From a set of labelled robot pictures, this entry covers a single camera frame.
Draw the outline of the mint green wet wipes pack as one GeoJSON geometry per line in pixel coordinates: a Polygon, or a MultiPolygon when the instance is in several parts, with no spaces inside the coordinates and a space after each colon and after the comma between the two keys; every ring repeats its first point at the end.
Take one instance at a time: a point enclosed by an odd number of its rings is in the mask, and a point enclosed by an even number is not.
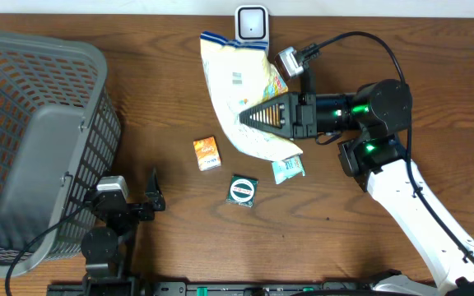
{"type": "Polygon", "coordinates": [[[272,162],[272,171],[276,184],[281,184],[298,174],[305,176],[304,166],[298,155],[289,159],[272,162]]]}

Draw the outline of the yellow orange snack bag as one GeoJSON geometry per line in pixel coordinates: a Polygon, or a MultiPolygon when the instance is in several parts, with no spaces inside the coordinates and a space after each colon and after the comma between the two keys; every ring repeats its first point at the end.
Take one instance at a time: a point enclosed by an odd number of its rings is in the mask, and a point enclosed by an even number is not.
{"type": "Polygon", "coordinates": [[[267,59],[267,41],[244,42],[209,31],[200,34],[200,49],[208,93],[221,128],[241,153],[280,161],[303,151],[288,139],[248,127],[239,114],[288,91],[267,59]]]}

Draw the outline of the orange small box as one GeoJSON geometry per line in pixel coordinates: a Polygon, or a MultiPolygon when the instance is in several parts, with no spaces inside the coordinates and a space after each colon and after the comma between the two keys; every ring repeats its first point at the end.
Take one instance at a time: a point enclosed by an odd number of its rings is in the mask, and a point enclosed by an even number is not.
{"type": "Polygon", "coordinates": [[[221,157],[215,137],[210,136],[193,142],[200,171],[206,171],[221,166],[221,157]]]}

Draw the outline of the green white small box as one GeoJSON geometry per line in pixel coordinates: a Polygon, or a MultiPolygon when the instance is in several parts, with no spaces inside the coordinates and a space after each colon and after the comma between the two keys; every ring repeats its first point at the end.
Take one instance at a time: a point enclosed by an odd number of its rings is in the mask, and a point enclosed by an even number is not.
{"type": "Polygon", "coordinates": [[[251,208],[257,193],[258,180],[235,174],[230,180],[225,201],[230,204],[251,208]]]}

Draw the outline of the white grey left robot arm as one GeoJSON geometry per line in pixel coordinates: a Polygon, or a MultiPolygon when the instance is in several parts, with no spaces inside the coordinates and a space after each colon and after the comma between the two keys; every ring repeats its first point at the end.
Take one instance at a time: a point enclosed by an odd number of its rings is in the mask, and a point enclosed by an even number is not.
{"type": "Polygon", "coordinates": [[[138,225],[155,219],[166,203],[152,170],[146,183],[146,200],[128,202],[128,186],[122,176],[103,177],[84,198],[84,206],[105,224],[95,226],[81,241],[86,259],[84,296],[136,296],[151,289],[131,272],[138,225]]]}

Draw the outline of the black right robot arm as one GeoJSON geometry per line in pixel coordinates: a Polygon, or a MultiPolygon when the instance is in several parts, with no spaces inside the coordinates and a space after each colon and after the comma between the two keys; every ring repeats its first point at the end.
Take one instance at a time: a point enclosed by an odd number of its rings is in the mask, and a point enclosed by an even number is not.
{"type": "Polygon", "coordinates": [[[239,113],[248,127],[290,139],[356,137],[338,145],[346,176],[356,180],[397,222],[427,265],[442,295],[474,295],[474,239],[430,190],[411,159],[409,86],[394,79],[355,93],[289,92],[239,113]]]}

